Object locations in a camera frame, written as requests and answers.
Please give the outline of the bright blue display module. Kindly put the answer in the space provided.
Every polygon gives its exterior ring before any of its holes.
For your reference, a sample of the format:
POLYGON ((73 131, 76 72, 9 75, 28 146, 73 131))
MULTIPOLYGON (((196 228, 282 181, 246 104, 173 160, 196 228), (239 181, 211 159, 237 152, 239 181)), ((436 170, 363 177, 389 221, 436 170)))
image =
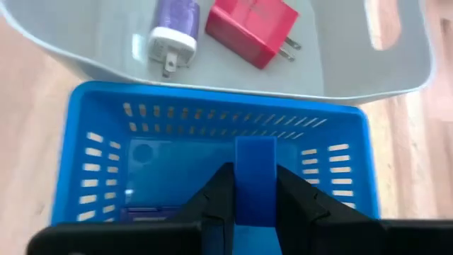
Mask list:
POLYGON ((236 138, 234 180, 238 225, 276 225, 276 149, 274 137, 236 138))

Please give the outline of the grey plastic bin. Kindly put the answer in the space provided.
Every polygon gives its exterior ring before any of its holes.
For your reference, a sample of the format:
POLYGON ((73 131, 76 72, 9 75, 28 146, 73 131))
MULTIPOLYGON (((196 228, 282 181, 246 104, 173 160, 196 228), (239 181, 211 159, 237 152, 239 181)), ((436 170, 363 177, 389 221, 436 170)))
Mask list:
POLYGON ((155 0, 0 0, 8 24, 85 77, 358 104, 424 87, 435 57, 424 0, 397 0, 401 33, 372 47, 366 0, 285 0, 299 18, 289 62, 257 69, 200 32, 195 59, 166 79, 149 59, 155 0))

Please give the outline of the blue slotted plastic basket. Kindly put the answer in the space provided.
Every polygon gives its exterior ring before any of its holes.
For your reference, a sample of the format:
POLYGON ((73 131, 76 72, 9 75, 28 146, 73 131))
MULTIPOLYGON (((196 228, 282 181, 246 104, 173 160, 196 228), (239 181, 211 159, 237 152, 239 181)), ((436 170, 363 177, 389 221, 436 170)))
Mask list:
POLYGON ((275 137, 280 166, 361 213, 379 201, 366 115, 352 106, 89 81, 69 98, 51 224, 176 208, 235 159, 237 137, 275 137))

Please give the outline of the red cube wall charger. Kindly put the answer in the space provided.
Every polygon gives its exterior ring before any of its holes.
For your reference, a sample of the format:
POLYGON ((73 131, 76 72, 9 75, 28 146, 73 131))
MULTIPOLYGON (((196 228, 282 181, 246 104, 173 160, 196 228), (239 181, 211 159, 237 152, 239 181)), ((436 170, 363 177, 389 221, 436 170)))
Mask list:
POLYGON ((254 67, 264 69, 277 55, 288 61, 302 46, 289 37, 299 13, 283 0, 215 0, 205 32, 254 67))

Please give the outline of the purple white wall charger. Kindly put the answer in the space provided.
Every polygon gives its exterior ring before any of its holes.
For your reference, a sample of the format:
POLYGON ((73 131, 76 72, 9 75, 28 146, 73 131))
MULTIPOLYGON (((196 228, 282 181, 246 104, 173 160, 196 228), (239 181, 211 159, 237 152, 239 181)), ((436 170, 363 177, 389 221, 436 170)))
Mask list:
POLYGON ((149 33, 148 56, 169 78, 188 67, 197 52, 200 5, 197 0, 158 0, 149 33))

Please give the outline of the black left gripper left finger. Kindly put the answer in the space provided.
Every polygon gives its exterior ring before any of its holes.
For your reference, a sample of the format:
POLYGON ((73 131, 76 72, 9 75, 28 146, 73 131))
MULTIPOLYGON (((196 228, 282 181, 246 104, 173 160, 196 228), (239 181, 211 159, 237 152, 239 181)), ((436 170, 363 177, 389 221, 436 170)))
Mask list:
POLYGON ((234 168, 225 163, 165 220, 46 227, 26 255, 232 255, 234 199, 234 168))

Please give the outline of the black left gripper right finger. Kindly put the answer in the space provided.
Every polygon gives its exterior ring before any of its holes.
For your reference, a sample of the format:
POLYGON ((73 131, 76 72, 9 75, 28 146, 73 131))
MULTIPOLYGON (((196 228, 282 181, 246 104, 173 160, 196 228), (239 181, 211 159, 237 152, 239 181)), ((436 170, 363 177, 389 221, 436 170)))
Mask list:
POLYGON ((282 255, 453 255, 453 220, 378 220, 277 168, 282 255))

